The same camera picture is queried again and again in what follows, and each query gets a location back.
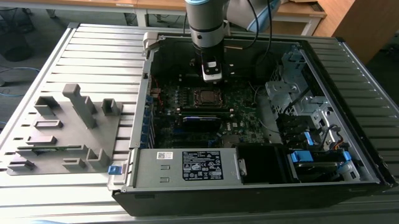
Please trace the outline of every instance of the motherboard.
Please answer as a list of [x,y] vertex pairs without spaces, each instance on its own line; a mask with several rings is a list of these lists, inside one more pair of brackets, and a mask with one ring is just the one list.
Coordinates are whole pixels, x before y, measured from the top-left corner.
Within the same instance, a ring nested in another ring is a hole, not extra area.
[[248,80],[208,84],[196,74],[166,74],[152,77],[152,87],[156,148],[220,148],[265,141],[254,101],[265,90]]

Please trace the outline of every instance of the slotted metal table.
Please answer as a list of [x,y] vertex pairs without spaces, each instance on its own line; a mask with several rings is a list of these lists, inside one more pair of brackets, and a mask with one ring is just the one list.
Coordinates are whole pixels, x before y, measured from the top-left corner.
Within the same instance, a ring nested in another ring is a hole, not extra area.
[[[0,221],[50,220],[64,223],[186,223],[230,220],[323,217],[347,220],[345,215],[377,217],[399,212],[399,190],[351,199],[327,209],[268,213],[213,214],[182,217],[130,217],[110,197],[108,174],[8,176],[6,165],[16,147],[24,144],[34,118],[34,100],[53,96],[66,101],[65,83],[77,83],[93,102],[113,98],[122,102],[113,161],[124,161],[142,73],[145,32],[180,33],[180,29],[70,24],[0,136]],[[232,35],[252,36],[232,32]],[[333,38],[276,36],[307,40],[321,60],[363,130],[392,175],[399,176],[399,109],[345,43]]]

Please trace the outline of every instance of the floor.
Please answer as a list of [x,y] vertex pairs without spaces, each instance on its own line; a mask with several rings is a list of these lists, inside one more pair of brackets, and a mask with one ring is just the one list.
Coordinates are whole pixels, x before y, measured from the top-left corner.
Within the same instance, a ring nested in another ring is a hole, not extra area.
[[[96,12],[73,12],[57,10],[57,18],[50,19],[46,15],[45,10],[32,9],[32,22],[36,26],[36,30],[26,34],[26,41],[30,47],[34,49],[34,55],[25,61],[10,63],[0,56],[0,67],[33,67],[40,69],[52,49],[62,35],[65,27],[69,22],[93,23],[93,24],[109,24],[109,25],[126,25],[124,15],[118,13],[96,13]],[[156,22],[154,16],[149,16],[149,25],[181,28],[184,17],[168,16],[162,18],[165,22]],[[375,75],[377,81],[380,82],[383,88],[387,90],[388,94],[392,96],[395,102],[399,102],[397,94],[397,83],[399,83],[399,63],[397,57],[388,56],[385,53],[379,53],[368,64],[368,69]],[[29,85],[36,77],[36,73],[32,70],[10,70],[0,73],[0,77],[8,82],[6,86],[0,87],[0,93],[4,94],[24,94]],[[4,97],[0,96],[0,122],[6,122],[12,113],[18,105],[21,97]],[[380,220],[381,216],[387,218],[385,215],[380,216],[363,216],[361,223],[375,223]],[[345,223],[356,223],[356,216],[340,216],[336,218],[319,217],[319,218],[305,218],[294,220],[269,220],[269,221],[253,221],[245,222],[248,224],[294,224],[294,223],[337,223],[337,219]]]

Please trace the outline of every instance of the black cable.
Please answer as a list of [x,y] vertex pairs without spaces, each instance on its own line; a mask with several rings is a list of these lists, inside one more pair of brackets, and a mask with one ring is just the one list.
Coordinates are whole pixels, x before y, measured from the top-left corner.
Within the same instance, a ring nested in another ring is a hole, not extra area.
[[325,142],[325,139],[327,139],[328,132],[329,132],[329,130],[333,129],[335,127],[337,127],[335,124],[332,124],[332,125],[328,126],[328,128],[327,128],[327,130],[325,130],[325,132],[324,132],[324,134],[323,134],[323,138],[321,138],[321,141],[320,141],[320,145],[319,145],[319,147],[317,147],[319,150],[323,149],[323,146],[324,146],[324,142]]
[[185,21],[186,21],[186,12],[185,12],[184,22],[182,22],[182,34],[185,34]]
[[0,64],[0,67],[6,68],[6,69],[12,69],[10,67],[6,67],[6,66],[4,66],[4,65],[1,65],[1,64]]
[[168,25],[168,27],[173,26],[173,25],[177,23],[177,20],[180,19],[180,17],[181,17],[181,16],[178,15],[176,21],[174,21],[170,25]]
[[268,10],[268,21],[269,21],[268,45],[266,45],[264,56],[262,56],[261,60],[256,63],[254,66],[258,66],[261,64],[261,62],[265,59],[265,56],[266,56],[266,54],[269,52],[270,45],[272,45],[272,10],[269,8],[269,0],[266,0],[266,10]]
[[305,88],[305,90],[298,94],[297,98],[288,104],[285,109],[282,110],[282,114],[286,112],[286,110],[297,103],[297,101],[305,96],[307,92],[311,90],[309,87]]
[[248,49],[248,48],[250,48],[250,47],[253,46],[253,44],[254,44],[254,42],[256,42],[256,40],[257,40],[257,36],[258,36],[258,20],[257,20],[256,11],[254,11],[253,5],[252,5],[252,3],[250,3],[250,0],[246,0],[246,2],[248,2],[248,4],[249,4],[249,6],[250,6],[250,10],[252,10],[253,17],[254,17],[256,34],[254,34],[254,38],[253,38],[252,42],[249,43],[248,46],[245,46],[245,47],[242,48],[242,50],[245,50],[245,49]]
[[264,61],[264,59],[265,59],[265,57],[268,55],[268,52],[269,52],[269,49],[270,49],[270,45],[272,45],[272,10],[270,10],[270,7],[269,7],[269,0],[266,0],[266,11],[268,11],[268,20],[269,20],[269,38],[268,38],[268,45],[266,45],[266,49],[264,51],[262,58],[261,58],[260,61],[254,60],[254,63],[252,65],[245,66],[245,67],[240,67],[240,68],[234,68],[232,71],[254,69],[254,67],[261,64],[261,62]]

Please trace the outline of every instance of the blue component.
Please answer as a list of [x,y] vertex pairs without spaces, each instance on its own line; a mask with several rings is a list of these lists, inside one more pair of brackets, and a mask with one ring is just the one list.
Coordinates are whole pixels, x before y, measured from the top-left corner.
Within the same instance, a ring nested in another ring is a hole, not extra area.
[[290,153],[292,162],[312,162],[313,158],[309,151],[294,151]]
[[141,127],[141,132],[142,132],[144,134],[148,133],[148,126],[144,125],[144,126]]
[[141,134],[140,141],[145,143],[146,140],[148,140],[148,136],[145,134]]
[[149,118],[142,118],[142,123],[146,125],[149,124]]
[[146,102],[148,102],[148,103],[152,103],[152,102],[153,102],[153,98],[152,98],[152,96],[146,96]]
[[108,167],[108,175],[121,175],[121,174],[122,174],[122,167],[120,166]]
[[[270,13],[273,13],[278,9],[280,3],[281,3],[280,0],[272,0],[272,2],[269,3],[269,6],[270,6],[269,11],[270,11]],[[264,32],[265,29],[269,26],[266,6],[260,11],[260,13],[257,14],[257,22],[258,22],[258,32]],[[256,20],[254,19],[249,23],[246,30],[252,31],[252,32],[256,32]]]
[[145,116],[145,117],[149,117],[149,115],[150,115],[150,111],[149,111],[149,110],[145,110],[145,111],[144,111],[144,116]]
[[190,5],[201,5],[201,4],[205,4],[209,0],[185,0],[185,2]]
[[312,146],[313,145],[313,140],[312,140],[311,134],[308,132],[305,132],[304,136],[307,138],[307,143],[309,144],[309,146]]
[[344,156],[345,161],[351,160],[351,154],[349,154],[349,152],[344,151],[343,152],[343,156]]

